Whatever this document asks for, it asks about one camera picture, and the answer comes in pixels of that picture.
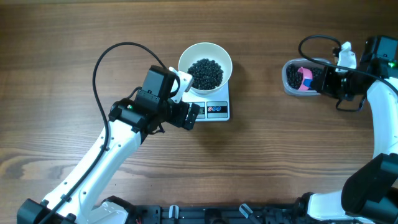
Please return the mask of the pink scoop blue handle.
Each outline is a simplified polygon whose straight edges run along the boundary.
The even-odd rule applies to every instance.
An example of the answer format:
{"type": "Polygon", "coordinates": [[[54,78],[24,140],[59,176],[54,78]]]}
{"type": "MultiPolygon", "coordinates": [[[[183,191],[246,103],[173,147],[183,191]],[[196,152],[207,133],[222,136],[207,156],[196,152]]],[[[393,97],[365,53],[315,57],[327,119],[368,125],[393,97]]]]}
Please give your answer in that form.
{"type": "Polygon", "coordinates": [[[297,71],[302,74],[302,82],[298,89],[302,91],[309,90],[311,82],[313,81],[312,71],[304,67],[300,67],[297,71]]]}

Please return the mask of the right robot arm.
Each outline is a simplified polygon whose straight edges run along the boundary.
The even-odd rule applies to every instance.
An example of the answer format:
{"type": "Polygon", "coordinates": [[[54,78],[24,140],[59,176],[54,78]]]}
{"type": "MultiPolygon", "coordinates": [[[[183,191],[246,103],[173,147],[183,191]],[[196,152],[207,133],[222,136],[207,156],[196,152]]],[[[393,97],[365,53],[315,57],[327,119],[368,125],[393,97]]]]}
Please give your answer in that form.
{"type": "Polygon", "coordinates": [[[335,65],[304,54],[324,72],[311,89],[339,102],[360,95],[368,101],[374,129],[373,158],[347,179],[343,188],[327,194],[309,194],[306,216],[326,223],[397,223],[397,39],[369,37],[360,61],[341,42],[333,51],[335,65]]]}

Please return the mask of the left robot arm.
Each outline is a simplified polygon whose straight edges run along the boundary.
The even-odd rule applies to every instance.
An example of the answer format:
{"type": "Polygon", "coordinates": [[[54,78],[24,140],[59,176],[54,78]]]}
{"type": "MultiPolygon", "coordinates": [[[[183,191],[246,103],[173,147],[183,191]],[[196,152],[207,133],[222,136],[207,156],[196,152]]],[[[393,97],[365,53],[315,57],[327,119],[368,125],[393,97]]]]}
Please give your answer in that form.
{"type": "Polygon", "coordinates": [[[114,103],[104,129],[67,178],[40,202],[27,199],[17,212],[18,223],[128,223],[134,207],[111,197],[94,205],[121,164],[148,135],[164,132],[162,123],[191,130],[198,105],[182,101],[193,77],[170,67],[151,66],[132,100],[114,103]]]}

